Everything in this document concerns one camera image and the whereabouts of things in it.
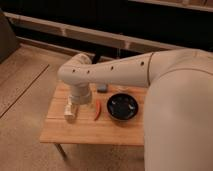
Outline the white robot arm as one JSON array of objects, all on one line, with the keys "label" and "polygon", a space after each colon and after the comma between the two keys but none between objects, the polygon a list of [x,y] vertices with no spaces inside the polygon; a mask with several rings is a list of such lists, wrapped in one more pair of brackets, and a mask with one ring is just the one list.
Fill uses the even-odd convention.
[{"label": "white robot arm", "polygon": [[58,70],[70,100],[91,83],[145,87],[145,171],[213,171],[213,53],[178,49],[93,64],[77,54]]}]

